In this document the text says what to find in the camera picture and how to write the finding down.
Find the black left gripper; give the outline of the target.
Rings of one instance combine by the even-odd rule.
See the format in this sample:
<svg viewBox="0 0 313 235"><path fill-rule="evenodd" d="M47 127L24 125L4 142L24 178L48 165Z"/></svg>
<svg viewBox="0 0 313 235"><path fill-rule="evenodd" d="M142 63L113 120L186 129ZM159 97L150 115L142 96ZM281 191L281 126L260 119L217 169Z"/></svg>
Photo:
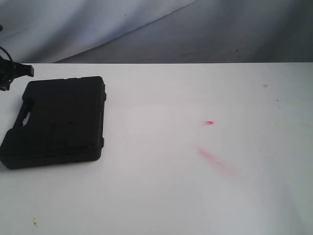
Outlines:
<svg viewBox="0 0 313 235"><path fill-rule="evenodd" d="M15 63L10 55L8 60L0 57L0 90L10 90L11 83L23 76L34 77L34 67L21 63Z"/></svg>

